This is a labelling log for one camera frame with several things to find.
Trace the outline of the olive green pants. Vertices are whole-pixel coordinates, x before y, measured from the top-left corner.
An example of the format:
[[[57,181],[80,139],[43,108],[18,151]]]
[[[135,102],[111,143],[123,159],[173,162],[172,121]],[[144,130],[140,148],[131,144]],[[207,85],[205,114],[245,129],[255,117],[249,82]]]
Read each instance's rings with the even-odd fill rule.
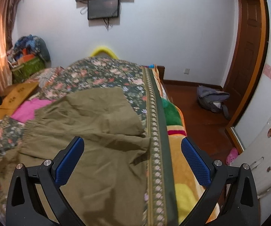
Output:
[[[86,225],[141,225],[150,139],[120,87],[77,91],[38,109],[0,161],[2,198],[18,163],[39,165],[76,136],[85,150],[61,189],[69,204]]]

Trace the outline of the wooden lap desk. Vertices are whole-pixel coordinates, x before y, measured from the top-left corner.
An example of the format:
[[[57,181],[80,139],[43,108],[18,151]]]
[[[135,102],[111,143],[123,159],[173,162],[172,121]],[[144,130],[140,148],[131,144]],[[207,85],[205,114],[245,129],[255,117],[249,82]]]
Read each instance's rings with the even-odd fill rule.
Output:
[[[0,105],[0,120],[5,115],[11,116],[18,107],[39,88],[39,82],[20,83],[14,85]]]

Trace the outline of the pink folded pants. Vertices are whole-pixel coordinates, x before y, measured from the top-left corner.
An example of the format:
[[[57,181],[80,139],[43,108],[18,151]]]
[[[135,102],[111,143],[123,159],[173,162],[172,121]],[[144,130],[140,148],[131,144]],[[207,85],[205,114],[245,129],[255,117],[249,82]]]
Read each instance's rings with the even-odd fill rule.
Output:
[[[18,109],[11,115],[11,118],[21,122],[26,123],[28,120],[35,118],[35,111],[41,109],[53,101],[48,99],[38,99],[33,98],[31,100],[25,101]]]

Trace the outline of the green storage box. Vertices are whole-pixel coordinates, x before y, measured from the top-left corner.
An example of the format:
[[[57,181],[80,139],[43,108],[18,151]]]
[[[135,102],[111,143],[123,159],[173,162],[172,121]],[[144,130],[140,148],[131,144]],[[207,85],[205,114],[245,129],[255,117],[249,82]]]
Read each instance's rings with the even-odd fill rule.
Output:
[[[13,83],[22,83],[33,74],[45,69],[45,63],[40,57],[35,57],[12,69]]]

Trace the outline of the colourful fleece blanket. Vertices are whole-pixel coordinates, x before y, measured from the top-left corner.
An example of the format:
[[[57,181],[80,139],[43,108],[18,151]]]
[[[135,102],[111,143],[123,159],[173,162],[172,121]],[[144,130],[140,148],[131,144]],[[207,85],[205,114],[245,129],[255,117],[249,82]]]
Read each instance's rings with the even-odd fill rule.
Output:
[[[182,223],[194,208],[205,189],[199,185],[188,162],[181,152],[181,141],[187,136],[186,126],[181,110],[169,101],[165,87],[162,85],[165,68],[163,66],[154,65],[152,66],[152,71],[165,112],[173,168],[178,222]]]

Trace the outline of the pink croc shoe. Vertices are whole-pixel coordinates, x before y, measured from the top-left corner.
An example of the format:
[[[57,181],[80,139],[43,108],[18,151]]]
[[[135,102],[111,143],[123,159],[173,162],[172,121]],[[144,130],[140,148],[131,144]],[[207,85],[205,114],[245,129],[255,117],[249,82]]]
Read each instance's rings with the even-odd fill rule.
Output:
[[[237,151],[237,149],[234,147],[230,150],[230,153],[227,155],[226,159],[225,159],[225,164],[226,165],[230,165],[231,162],[233,162],[237,157],[238,157],[239,153]]]

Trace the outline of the striped patchwork cloth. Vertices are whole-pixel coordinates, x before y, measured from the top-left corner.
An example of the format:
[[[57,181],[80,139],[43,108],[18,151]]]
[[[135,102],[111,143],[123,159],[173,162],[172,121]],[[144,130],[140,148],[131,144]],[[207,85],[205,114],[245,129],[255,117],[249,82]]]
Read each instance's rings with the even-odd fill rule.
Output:
[[[62,71],[64,71],[63,67],[45,68],[30,76],[27,82],[38,82],[38,86],[40,88],[44,88],[53,82],[53,80],[55,80],[55,78],[60,75]]]

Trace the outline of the pile of clothes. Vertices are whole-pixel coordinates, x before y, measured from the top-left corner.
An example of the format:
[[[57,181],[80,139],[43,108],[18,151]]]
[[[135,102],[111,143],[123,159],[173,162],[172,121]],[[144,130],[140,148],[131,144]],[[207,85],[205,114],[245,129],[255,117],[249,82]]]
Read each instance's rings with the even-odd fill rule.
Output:
[[[38,36],[28,35],[20,37],[14,46],[8,51],[7,59],[9,63],[21,65],[36,57],[44,63],[51,60],[45,41]]]

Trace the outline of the grey backpack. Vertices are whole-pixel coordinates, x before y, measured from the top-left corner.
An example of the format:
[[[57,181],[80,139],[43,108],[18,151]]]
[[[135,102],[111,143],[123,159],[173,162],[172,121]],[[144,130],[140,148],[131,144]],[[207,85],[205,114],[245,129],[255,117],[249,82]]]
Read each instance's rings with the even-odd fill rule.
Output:
[[[197,102],[203,109],[213,113],[223,113],[226,119],[230,118],[227,106],[224,104],[228,100],[230,94],[217,89],[198,86],[197,87]]]

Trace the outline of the yellow curved foam tube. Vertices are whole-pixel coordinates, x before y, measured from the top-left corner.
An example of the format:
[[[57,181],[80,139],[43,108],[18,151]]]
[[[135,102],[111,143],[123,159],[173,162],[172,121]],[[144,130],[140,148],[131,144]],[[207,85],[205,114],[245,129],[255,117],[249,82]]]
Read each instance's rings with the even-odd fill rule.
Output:
[[[90,56],[91,57],[96,57],[96,56],[101,55],[101,54],[105,54],[105,55],[107,55],[108,57],[110,57],[112,59],[118,59],[118,56],[111,49],[109,49],[108,47],[105,47],[105,46],[96,47],[92,51]]]

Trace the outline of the brown wooden door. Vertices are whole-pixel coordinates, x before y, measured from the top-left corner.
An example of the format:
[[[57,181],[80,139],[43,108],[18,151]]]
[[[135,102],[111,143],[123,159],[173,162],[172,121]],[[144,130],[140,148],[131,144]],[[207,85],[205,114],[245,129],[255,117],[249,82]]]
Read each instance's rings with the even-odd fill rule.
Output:
[[[266,0],[238,0],[238,30],[224,91],[230,94],[228,127],[245,112],[259,83],[268,48],[269,14]]]

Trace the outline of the dark floral bedspread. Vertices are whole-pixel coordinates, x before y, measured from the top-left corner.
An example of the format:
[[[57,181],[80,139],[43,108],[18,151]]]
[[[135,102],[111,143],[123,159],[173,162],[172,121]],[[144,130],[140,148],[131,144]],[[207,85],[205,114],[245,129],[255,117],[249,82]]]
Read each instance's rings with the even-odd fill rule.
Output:
[[[40,99],[57,100],[69,93],[90,88],[121,87],[152,139],[147,164],[144,225],[178,225],[177,202],[170,143],[161,88],[154,70],[124,60],[84,58],[62,69],[44,87]],[[22,143],[24,125],[7,114],[0,120],[0,161],[8,150]],[[7,196],[0,187],[0,220],[5,220]]]

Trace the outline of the white wall socket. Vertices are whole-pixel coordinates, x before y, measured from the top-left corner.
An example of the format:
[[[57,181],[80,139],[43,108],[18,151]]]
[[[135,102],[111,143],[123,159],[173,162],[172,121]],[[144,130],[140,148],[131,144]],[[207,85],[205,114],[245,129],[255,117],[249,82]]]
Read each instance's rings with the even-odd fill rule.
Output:
[[[184,74],[186,74],[186,75],[188,75],[189,72],[190,72],[190,69],[189,69],[189,68],[186,68],[186,69],[184,70]]]

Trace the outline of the small black wall monitor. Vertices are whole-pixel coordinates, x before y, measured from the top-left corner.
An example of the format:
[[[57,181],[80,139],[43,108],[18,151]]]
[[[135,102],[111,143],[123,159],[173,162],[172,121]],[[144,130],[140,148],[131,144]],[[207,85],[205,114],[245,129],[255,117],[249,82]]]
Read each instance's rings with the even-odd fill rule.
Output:
[[[120,0],[89,0],[87,3],[88,20],[119,17]]]

